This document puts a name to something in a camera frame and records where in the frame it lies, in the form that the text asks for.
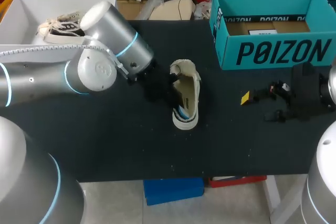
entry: white sneaker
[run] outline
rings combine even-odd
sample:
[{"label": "white sneaker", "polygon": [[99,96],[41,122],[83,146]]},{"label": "white sneaker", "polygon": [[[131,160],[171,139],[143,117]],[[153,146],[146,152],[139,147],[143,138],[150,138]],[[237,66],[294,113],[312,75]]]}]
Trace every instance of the white sneaker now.
[{"label": "white sneaker", "polygon": [[170,73],[176,74],[175,89],[181,93],[183,107],[173,109],[173,123],[180,130],[191,130],[198,123],[198,96],[200,81],[195,64],[191,60],[176,60],[171,64]]},{"label": "white sneaker", "polygon": [[85,33],[80,29],[83,13],[75,12],[48,19],[38,26],[38,33],[43,41],[52,44],[82,44]]}]

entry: black table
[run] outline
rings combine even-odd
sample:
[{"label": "black table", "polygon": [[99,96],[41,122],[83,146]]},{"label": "black table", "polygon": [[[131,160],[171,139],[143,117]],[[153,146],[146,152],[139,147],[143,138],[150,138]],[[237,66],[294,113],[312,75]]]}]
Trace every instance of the black table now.
[{"label": "black table", "polygon": [[80,182],[308,172],[336,114],[304,123],[266,123],[265,112],[285,108],[281,100],[240,106],[251,88],[289,82],[290,69],[221,70],[206,21],[131,24],[163,66],[183,58],[196,64],[202,86],[195,129],[175,128],[170,109],[149,103],[138,85],[121,77],[98,95],[53,97],[1,108],[0,115]]}]

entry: floor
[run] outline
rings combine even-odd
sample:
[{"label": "floor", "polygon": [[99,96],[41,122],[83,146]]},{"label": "floor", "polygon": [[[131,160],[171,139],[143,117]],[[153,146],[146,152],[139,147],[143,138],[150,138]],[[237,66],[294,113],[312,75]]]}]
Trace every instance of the floor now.
[{"label": "floor", "polygon": [[[283,197],[296,175],[276,176]],[[142,180],[82,183],[87,198],[85,224],[270,224],[261,183],[206,188],[202,197],[147,206]],[[287,224],[304,224],[297,211]]]}]

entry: cardboard box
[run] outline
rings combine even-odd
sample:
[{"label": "cardboard box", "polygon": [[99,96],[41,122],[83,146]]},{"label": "cardboard box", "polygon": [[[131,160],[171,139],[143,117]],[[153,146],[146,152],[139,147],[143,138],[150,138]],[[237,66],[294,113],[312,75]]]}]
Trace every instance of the cardboard box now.
[{"label": "cardboard box", "polygon": [[117,0],[118,11],[126,20],[134,20],[146,1]]},{"label": "cardboard box", "polygon": [[[37,27],[49,18],[57,18],[78,10],[86,12],[102,0],[13,0],[0,23],[0,51],[49,45],[37,35]],[[115,5],[116,0],[107,0]],[[75,49],[49,51],[48,54],[26,53],[0,57],[1,62],[43,61],[71,59]]]},{"label": "cardboard box", "polygon": [[327,0],[213,0],[210,26],[225,70],[328,66],[336,55]]}]

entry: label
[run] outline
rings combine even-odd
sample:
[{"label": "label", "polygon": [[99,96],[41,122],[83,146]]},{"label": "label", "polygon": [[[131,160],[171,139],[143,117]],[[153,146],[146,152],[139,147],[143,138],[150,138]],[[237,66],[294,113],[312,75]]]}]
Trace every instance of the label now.
[{"label": "label", "polygon": [[305,14],[224,16],[225,22],[269,22],[269,21],[303,21],[303,20],[306,20]]},{"label": "label", "polygon": [[248,33],[250,35],[260,35],[260,34],[277,34],[275,29],[267,29],[267,30],[249,30]]},{"label": "label", "polygon": [[254,64],[258,65],[311,62],[313,59],[321,62],[331,41],[332,39],[328,39],[324,45],[321,39],[314,41],[310,39],[279,40],[275,44],[264,41],[258,45],[252,42],[243,42],[240,44],[236,65],[244,65],[244,60],[247,58],[252,58]]},{"label": "label", "polygon": [[216,37],[217,37],[217,29],[220,28],[221,20],[222,20],[223,12],[222,9],[219,7],[217,11],[217,17],[216,17],[216,22],[214,23],[214,29],[213,29],[213,39],[214,43],[216,43]]}]

